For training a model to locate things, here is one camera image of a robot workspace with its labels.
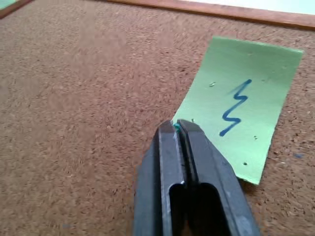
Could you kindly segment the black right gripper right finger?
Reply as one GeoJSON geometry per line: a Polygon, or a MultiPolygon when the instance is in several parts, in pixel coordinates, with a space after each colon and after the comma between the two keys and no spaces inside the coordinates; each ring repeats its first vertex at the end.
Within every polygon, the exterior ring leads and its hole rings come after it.
{"type": "Polygon", "coordinates": [[[196,123],[178,120],[188,164],[190,229],[195,236],[258,236],[260,229],[233,168],[196,123]]]}

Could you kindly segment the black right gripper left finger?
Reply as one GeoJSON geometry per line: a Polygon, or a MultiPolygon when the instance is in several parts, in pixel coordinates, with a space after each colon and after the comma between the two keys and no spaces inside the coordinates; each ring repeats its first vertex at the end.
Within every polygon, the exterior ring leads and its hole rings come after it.
{"type": "Polygon", "coordinates": [[[180,138],[171,121],[156,130],[138,168],[134,236],[179,236],[186,219],[186,173],[180,138]]]}

